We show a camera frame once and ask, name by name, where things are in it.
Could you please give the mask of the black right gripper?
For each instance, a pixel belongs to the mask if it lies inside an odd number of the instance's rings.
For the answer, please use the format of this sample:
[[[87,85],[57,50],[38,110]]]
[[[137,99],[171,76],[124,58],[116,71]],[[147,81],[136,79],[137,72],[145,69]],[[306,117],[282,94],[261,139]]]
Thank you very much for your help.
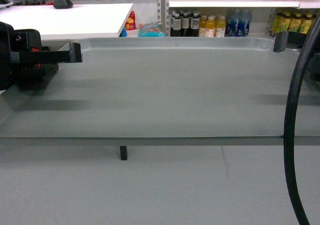
[[[288,49],[300,51],[305,43],[307,34],[283,31],[275,36],[273,52],[280,53]],[[312,57],[308,61],[307,70],[310,74],[310,79],[313,81],[320,80],[320,50],[316,49]]]

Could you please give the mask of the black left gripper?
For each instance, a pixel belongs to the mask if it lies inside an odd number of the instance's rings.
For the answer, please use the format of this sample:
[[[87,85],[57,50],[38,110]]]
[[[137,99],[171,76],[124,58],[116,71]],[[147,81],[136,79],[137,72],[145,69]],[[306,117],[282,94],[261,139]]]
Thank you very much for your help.
[[[17,85],[20,90],[44,88],[58,71],[57,63],[81,63],[81,45],[68,44],[69,50],[43,48],[35,29],[14,29],[0,23],[0,89]]]

